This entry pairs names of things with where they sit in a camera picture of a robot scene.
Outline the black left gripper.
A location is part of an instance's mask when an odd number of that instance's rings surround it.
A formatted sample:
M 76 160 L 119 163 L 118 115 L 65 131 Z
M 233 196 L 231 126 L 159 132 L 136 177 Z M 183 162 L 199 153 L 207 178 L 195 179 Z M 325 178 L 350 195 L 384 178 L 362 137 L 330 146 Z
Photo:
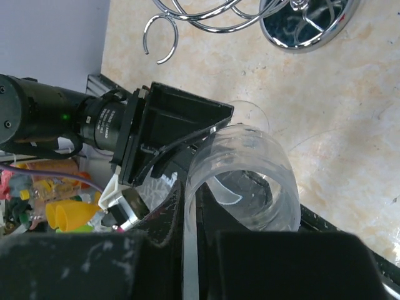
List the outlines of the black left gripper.
M 122 105 L 118 138 L 111 159 L 119 184 L 137 187 L 160 178 L 182 151 L 226 126 L 234 108 L 175 87 L 153 82 L 127 97 Z M 163 147 L 141 174 L 140 138 L 150 147 Z

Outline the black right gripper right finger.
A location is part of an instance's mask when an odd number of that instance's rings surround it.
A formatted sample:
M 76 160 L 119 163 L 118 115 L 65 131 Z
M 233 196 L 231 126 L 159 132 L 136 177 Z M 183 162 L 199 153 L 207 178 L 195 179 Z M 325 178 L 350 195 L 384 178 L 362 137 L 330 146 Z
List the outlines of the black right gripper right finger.
M 257 232 L 196 193 L 201 299 L 398 299 L 399 269 L 357 236 L 319 231 Z

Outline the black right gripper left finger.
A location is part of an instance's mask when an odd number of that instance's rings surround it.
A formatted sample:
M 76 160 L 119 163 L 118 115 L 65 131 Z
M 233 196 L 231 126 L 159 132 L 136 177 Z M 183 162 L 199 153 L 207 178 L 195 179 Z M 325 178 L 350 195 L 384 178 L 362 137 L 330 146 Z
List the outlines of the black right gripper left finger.
M 181 299 L 184 186 L 131 230 L 1 240 L 2 299 Z

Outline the clear wine glass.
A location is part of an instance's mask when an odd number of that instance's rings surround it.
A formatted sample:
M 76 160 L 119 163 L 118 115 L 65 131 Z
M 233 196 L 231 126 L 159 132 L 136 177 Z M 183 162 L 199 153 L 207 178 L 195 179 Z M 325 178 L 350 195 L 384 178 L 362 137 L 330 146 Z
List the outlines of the clear wine glass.
M 185 222 L 194 232 L 196 191 L 207 184 L 218 205 L 252 231 L 297 231 L 298 186 L 282 146 L 269 135 L 265 112 L 249 101 L 232 101 L 230 123 L 198 147 L 189 167 Z

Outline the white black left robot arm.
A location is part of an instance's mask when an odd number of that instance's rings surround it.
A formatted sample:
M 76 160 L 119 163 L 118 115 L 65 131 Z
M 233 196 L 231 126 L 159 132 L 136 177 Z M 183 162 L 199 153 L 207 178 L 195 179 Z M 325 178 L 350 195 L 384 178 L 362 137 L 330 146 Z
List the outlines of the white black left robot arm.
M 66 138 L 77 154 L 84 144 L 113 153 L 119 183 L 140 186 L 161 176 L 181 151 L 227 126 L 234 108 L 159 82 L 134 92 L 113 89 L 95 97 L 31 78 L 1 76 L 1 149 L 64 159 L 48 148 Z

